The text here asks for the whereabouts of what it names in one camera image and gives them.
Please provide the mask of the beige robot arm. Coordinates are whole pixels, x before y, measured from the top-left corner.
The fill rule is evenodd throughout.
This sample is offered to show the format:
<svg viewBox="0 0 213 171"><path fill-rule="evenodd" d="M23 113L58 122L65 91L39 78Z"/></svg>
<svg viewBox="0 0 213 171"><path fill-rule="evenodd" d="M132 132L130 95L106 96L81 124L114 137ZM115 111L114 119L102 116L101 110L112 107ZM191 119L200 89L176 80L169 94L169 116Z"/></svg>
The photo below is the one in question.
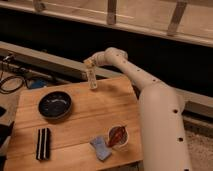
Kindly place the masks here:
<svg viewBox="0 0 213 171"><path fill-rule="evenodd" d="M144 171L193 171L182 119L185 100L174 88L129 62L117 48L96 52L84 64L89 70L114 66L140 90Z"/></svg>

